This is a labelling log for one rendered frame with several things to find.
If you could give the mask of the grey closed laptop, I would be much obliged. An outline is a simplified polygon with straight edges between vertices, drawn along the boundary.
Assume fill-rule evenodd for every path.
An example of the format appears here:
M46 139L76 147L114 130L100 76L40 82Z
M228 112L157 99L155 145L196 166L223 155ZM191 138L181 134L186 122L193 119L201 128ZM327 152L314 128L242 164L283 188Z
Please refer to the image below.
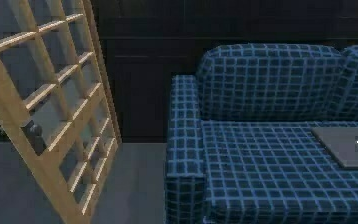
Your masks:
M341 167L358 169L358 127L318 127L311 132Z

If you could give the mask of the blue checked sofa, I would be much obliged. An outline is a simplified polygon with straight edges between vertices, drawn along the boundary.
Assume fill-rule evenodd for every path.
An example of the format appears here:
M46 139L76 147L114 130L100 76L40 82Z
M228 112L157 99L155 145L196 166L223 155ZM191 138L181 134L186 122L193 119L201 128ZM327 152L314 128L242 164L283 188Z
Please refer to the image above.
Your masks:
M358 169L318 127L358 127L358 45L207 51L171 82L164 224L358 224Z

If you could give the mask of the light wooden ladder shelf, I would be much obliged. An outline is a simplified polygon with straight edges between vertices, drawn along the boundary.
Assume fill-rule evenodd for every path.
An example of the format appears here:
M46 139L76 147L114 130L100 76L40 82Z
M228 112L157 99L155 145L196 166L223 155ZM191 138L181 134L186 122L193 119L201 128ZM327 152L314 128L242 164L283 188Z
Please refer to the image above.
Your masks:
M0 0L0 224L93 224L118 137L91 0Z

